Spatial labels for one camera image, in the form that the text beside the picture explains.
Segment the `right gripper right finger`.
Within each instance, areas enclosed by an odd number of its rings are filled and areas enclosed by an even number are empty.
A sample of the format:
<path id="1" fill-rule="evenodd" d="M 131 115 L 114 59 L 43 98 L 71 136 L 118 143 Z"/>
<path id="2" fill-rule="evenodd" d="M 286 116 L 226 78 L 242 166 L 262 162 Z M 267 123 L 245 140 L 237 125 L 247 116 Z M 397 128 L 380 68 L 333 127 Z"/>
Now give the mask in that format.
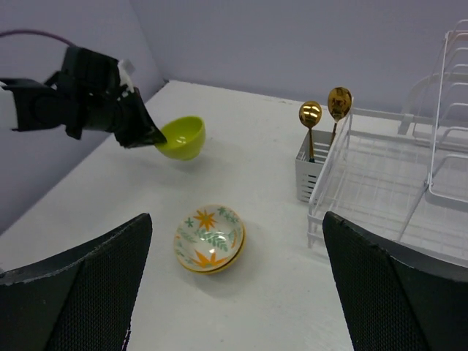
<path id="1" fill-rule="evenodd" d="M 467 268 L 332 211 L 322 231 L 354 350 L 467 349 Z"/>

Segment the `gold spoon left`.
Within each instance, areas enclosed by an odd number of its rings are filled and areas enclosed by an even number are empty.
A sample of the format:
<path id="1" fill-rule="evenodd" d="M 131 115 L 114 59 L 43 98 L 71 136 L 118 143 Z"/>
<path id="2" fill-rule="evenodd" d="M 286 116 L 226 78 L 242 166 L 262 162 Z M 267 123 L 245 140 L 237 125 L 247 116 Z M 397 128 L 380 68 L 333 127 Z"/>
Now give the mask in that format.
<path id="1" fill-rule="evenodd" d="M 322 108 L 318 102 L 309 100 L 301 105 L 298 116 L 300 122 L 308 129 L 309 161 L 315 163 L 312 128 L 320 122 L 322 118 Z"/>

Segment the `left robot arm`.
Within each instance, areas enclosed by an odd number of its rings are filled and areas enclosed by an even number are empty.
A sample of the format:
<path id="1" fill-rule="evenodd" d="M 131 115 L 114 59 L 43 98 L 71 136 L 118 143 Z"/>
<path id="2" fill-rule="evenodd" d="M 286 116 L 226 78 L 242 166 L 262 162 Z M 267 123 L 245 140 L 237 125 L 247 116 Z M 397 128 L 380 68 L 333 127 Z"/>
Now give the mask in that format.
<path id="1" fill-rule="evenodd" d="M 67 48 L 61 69 L 43 83 L 1 79 L 1 114 L 12 118 L 16 132 L 63 126 L 76 140 L 85 130 L 112 134 L 124 148 L 167 142 L 123 65 L 77 46 Z"/>

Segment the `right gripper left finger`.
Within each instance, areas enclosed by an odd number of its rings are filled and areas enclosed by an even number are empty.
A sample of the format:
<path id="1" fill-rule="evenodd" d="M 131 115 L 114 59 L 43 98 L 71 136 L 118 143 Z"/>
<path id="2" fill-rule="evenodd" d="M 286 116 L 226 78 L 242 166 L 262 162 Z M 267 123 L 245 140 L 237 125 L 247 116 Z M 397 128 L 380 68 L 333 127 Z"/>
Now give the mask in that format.
<path id="1" fill-rule="evenodd" d="M 126 350 L 151 244 L 149 214 L 1 273 L 2 350 Z"/>

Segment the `gold spoon right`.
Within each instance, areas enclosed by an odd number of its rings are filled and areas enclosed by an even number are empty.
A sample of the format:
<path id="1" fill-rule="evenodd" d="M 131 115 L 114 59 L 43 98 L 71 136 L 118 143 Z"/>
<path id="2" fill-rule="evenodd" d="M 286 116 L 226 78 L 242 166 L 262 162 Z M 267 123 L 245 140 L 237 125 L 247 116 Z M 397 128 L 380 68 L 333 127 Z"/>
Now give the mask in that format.
<path id="1" fill-rule="evenodd" d="M 328 95 L 328 112 L 334 121 L 330 145 L 333 144 L 336 136 L 338 123 L 347 116 L 351 107 L 352 95 L 347 88 L 338 86 L 330 91 Z"/>

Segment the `green bowl front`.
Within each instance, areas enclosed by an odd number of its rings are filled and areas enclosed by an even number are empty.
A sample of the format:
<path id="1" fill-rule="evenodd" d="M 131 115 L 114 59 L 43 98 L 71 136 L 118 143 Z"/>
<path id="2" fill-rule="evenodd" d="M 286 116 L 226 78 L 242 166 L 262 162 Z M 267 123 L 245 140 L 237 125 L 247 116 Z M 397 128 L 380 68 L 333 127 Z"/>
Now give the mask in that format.
<path id="1" fill-rule="evenodd" d="M 205 122 L 199 116 L 177 118 L 164 125 L 161 131 L 167 142 L 154 146 L 169 159 L 194 159 L 200 154 L 205 143 Z"/>

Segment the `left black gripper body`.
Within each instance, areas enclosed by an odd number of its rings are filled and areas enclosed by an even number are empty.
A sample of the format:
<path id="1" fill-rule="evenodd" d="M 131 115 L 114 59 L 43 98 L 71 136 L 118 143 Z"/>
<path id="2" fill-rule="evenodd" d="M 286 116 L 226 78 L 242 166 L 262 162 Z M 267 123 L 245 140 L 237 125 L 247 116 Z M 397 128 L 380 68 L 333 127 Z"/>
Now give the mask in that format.
<path id="1" fill-rule="evenodd" d="M 120 146 L 141 145 L 141 95 L 122 78 L 117 59 L 69 46 L 45 84 L 58 93 L 45 100 L 46 129 L 65 126 L 78 140 L 85 130 L 108 132 Z"/>

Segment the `gold spoon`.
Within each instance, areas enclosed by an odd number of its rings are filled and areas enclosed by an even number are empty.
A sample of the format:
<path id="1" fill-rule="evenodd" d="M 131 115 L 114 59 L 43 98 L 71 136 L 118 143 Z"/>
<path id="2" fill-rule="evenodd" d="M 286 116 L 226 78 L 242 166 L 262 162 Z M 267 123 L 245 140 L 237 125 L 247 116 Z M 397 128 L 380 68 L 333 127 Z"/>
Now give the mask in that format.
<path id="1" fill-rule="evenodd" d="M 338 123 L 347 116 L 351 107 L 352 95 L 347 88 L 338 86 L 330 91 L 328 95 L 328 112 L 334 121 L 330 145 L 333 144 L 336 136 Z"/>
<path id="2" fill-rule="evenodd" d="M 312 128 L 320 122 L 322 118 L 322 108 L 318 102 L 309 100 L 301 105 L 298 116 L 300 122 L 308 129 L 309 161 L 315 163 Z"/>

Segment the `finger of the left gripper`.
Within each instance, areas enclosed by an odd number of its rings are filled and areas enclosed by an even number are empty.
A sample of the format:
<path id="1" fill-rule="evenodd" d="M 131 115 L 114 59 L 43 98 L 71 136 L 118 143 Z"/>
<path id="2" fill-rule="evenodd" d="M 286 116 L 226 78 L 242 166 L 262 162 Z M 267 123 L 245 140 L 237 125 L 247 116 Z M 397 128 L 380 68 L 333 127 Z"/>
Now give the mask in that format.
<path id="1" fill-rule="evenodd" d="M 142 100 L 140 90 L 134 88 L 134 91 L 126 99 L 129 108 L 126 147 L 138 148 L 166 144 L 167 138 L 152 120 Z"/>

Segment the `floral white bowl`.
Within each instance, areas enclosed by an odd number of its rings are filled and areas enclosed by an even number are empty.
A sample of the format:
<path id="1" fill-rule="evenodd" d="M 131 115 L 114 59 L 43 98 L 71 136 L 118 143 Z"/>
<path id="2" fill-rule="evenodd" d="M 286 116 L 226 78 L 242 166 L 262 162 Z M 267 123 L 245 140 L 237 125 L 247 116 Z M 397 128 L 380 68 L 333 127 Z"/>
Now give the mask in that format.
<path id="1" fill-rule="evenodd" d="M 192 273 L 213 274 L 229 268 L 246 241 L 241 217 L 225 205 L 204 205 L 186 216 L 176 229 L 177 261 Z"/>

